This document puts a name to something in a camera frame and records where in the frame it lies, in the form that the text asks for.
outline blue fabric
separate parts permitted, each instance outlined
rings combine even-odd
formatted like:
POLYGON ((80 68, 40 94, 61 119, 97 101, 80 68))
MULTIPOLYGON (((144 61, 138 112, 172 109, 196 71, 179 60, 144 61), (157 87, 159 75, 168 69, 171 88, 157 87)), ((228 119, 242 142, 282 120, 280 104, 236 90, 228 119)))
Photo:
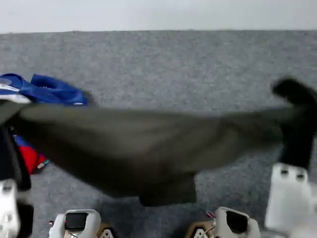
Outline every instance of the blue fabric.
POLYGON ((83 91, 53 77, 34 74, 29 83, 20 75, 7 73, 1 75, 0 79, 8 80, 9 86, 19 89, 19 94, 28 97, 33 102, 87 105, 83 91))

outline carpet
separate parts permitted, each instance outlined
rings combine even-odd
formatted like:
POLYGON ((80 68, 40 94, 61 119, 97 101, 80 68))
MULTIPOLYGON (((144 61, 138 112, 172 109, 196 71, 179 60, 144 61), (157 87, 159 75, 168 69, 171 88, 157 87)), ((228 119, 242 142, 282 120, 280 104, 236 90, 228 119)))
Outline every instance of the carpet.
MULTIPOLYGON (((0 35, 0 73, 6 72, 26 79, 33 73, 57 77, 90 92, 101 107, 219 115, 283 105, 269 86, 285 74, 317 88, 317 32, 7 34, 0 35)), ((32 176, 33 237, 45 237, 49 220, 76 208, 97 209, 119 237, 129 238, 184 237, 191 222, 205 220, 205 210, 218 206, 244 211, 263 224, 279 151, 203 171, 196 176, 197 203, 156 208, 142 207, 136 198, 112 199, 51 164, 32 176)), ((316 165, 314 160, 314 182, 316 165)))

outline olive green cloth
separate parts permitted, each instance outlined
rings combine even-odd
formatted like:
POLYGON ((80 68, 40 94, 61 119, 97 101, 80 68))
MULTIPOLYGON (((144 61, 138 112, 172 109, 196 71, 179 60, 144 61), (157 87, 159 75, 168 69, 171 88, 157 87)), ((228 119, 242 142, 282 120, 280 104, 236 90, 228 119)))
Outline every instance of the olive green cloth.
POLYGON ((303 108, 213 117, 2 101, 0 123, 11 118, 51 161, 108 195, 158 206, 194 202, 198 171, 281 143, 303 108))

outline red fabric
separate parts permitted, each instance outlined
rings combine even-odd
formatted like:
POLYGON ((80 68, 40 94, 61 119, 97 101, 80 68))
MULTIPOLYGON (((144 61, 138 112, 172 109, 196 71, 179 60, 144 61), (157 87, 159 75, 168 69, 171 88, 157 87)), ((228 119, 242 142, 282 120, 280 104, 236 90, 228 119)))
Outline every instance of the red fabric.
POLYGON ((24 158, 25 165, 28 169, 29 174, 33 174, 40 163, 43 163, 46 158, 36 152, 32 147, 19 146, 19 150, 24 158))

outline white wall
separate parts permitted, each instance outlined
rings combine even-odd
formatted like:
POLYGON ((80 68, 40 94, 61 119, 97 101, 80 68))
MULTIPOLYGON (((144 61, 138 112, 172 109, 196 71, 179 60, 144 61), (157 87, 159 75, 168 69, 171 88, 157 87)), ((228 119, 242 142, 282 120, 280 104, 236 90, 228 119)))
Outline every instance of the white wall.
POLYGON ((0 33, 317 29, 317 0, 0 0, 0 33))

